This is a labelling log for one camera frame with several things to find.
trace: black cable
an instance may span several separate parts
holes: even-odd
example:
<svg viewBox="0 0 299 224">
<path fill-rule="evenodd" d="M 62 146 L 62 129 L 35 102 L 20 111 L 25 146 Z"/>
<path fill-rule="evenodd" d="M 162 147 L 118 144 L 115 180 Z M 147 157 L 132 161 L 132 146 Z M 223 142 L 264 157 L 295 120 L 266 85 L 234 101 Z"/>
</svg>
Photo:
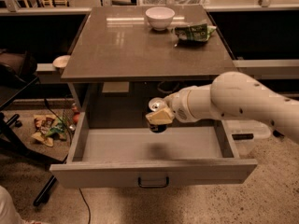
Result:
<svg viewBox="0 0 299 224">
<path fill-rule="evenodd" d="M 40 82 L 40 79 L 38 79 L 38 84 L 39 84 L 39 88 L 42 90 L 42 86 L 41 86 L 41 82 Z M 47 100 L 47 98 L 44 96 L 44 104 L 45 104 L 45 107 L 49 110 L 49 112 L 51 112 L 63 125 L 64 127 L 66 128 L 67 132 L 68 132 L 68 135 L 69 135 L 69 138 L 70 138 L 70 145 L 72 144 L 72 140 L 73 140 L 73 135 L 72 133 L 70 132 L 69 128 L 67 127 L 67 125 L 64 123 L 64 121 L 50 108 L 50 104 Z M 81 197 L 83 199 L 83 202 L 85 203 L 86 207 L 87 207 L 87 210 L 88 210 L 88 224 L 91 223 L 91 218 L 92 218 L 92 213 L 91 213 L 91 208 L 90 206 L 87 204 L 86 200 L 85 200 L 85 197 L 82 193 L 82 190 L 81 189 L 78 189 L 80 194 L 81 194 Z"/>
<path fill-rule="evenodd" d="M 87 210 L 88 210 L 88 224 L 90 224 L 91 223 L 91 218 L 92 218 L 92 214 L 91 214 L 91 208 L 90 208 L 90 206 L 87 204 L 87 202 L 86 202 L 86 200 L 85 200 L 85 197 L 84 197 L 84 195 L 83 195 L 83 192 L 82 192 L 82 190 L 81 189 L 78 189 L 78 191 L 80 192 L 80 194 L 81 194 L 81 197 L 82 197 L 82 199 L 83 199 L 83 202 L 85 202 L 85 204 L 86 204 L 86 207 L 87 207 Z"/>
</svg>

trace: table top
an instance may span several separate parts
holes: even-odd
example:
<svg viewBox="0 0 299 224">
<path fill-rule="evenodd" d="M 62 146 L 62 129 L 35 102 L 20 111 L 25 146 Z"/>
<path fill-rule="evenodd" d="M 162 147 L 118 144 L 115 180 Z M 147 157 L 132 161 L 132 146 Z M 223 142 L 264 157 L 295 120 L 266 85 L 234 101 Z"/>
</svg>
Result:
<svg viewBox="0 0 299 224">
<path fill-rule="evenodd" d="M 149 7 L 94 7 L 62 80 L 67 82 L 191 80 L 235 70 L 217 32 L 206 43 L 178 42 L 171 29 L 211 21 L 199 6 L 168 6 L 176 15 L 163 32 L 153 30 Z"/>
</svg>

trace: gray table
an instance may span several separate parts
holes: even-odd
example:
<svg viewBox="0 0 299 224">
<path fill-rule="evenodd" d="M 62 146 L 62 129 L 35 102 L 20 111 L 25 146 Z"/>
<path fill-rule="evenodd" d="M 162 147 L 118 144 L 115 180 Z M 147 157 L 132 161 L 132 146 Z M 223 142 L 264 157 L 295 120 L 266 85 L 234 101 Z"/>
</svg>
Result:
<svg viewBox="0 0 299 224">
<path fill-rule="evenodd" d="M 147 8 L 93 9 L 63 73 L 82 105 L 80 118 L 66 164 L 50 170 L 66 188 L 244 182 L 257 162 L 240 159 L 225 123 L 149 130 L 145 114 L 155 81 L 201 79 L 235 68 L 217 33 L 205 45 L 175 46 L 171 28 L 159 33 L 148 26 Z M 171 8 L 172 27 L 210 22 L 199 6 Z M 107 83 L 130 83 L 130 89 L 107 94 Z"/>
<path fill-rule="evenodd" d="M 169 6 L 176 16 L 164 32 L 151 29 L 149 7 L 95 7 L 64 70 L 66 82 L 200 79 L 235 70 L 218 33 L 207 43 L 178 43 L 171 28 L 211 21 L 201 6 Z"/>
</svg>

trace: drawer handle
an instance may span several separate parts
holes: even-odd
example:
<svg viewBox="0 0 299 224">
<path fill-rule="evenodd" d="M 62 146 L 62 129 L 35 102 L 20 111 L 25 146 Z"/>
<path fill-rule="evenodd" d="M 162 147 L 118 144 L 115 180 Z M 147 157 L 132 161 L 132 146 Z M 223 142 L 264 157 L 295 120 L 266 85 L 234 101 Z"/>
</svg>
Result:
<svg viewBox="0 0 299 224">
<path fill-rule="evenodd" d="M 143 185 L 141 177 L 138 178 L 138 186 L 142 189 L 163 189 L 163 188 L 168 187 L 168 185 L 169 185 L 169 177 L 168 176 L 166 177 L 165 184 L 162 184 L 162 185 Z"/>
</svg>

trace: cable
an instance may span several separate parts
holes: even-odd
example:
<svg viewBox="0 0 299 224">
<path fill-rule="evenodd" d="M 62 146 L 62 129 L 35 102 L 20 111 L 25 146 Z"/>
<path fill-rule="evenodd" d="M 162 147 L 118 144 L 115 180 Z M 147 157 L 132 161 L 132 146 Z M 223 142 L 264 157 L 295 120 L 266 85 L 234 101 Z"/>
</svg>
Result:
<svg viewBox="0 0 299 224">
<path fill-rule="evenodd" d="M 90 208 L 90 206 L 87 204 L 87 202 L 86 202 L 86 200 L 85 200 L 85 197 L 84 197 L 84 195 L 83 195 L 83 192 L 82 192 L 82 190 L 81 189 L 78 189 L 78 191 L 80 192 L 80 194 L 81 194 L 81 197 L 82 197 L 82 199 L 83 199 L 83 202 L 85 202 L 85 204 L 86 204 L 86 207 L 87 207 L 87 210 L 88 210 L 88 224 L 90 224 L 91 223 L 91 218 L 92 218 L 92 214 L 91 214 L 91 208 Z"/>
<path fill-rule="evenodd" d="M 40 79 L 38 79 L 38 84 L 39 84 L 39 88 L 41 89 L 41 90 L 43 90 L 42 89 L 42 86 L 41 86 L 41 82 L 40 82 Z M 50 104 L 49 104 L 49 102 L 48 102 L 48 100 L 47 100 L 47 98 L 44 96 L 44 104 L 45 104 L 45 107 L 49 110 L 49 112 L 51 112 L 63 125 L 64 125 L 64 127 L 66 128 L 66 130 L 67 130 L 67 132 L 68 132 L 68 135 L 69 135 L 69 139 L 70 139 L 70 145 L 72 144 L 72 140 L 73 140 L 73 134 L 72 134 L 72 132 L 69 130 L 69 127 L 67 127 L 67 125 L 64 123 L 64 121 L 50 108 Z M 87 202 L 86 202 L 86 200 L 85 200 L 85 197 L 84 197 L 84 195 L 83 195 L 83 193 L 82 193 L 82 190 L 81 189 L 78 189 L 79 190 L 79 192 L 80 192 L 80 194 L 81 194 L 81 197 L 82 197 L 82 199 L 83 199 L 83 202 L 85 203 L 85 205 L 86 205 L 86 207 L 87 207 L 87 210 L 88 210 L 88 224 L 90 224 L 91 223 L 91 218 L 92 218 L 92 213 L 91 213 L 91 208 L 90 208 L 90 206 L 87 204 Z"/>
<path fill-rule="evenodd" d="M 169 82 L 169 81 L 161 81 L 158 86 L 157 90 L 164 94 L 171 94 L 177 91 L 179 88 L 179 82 Z"/>
</svg>

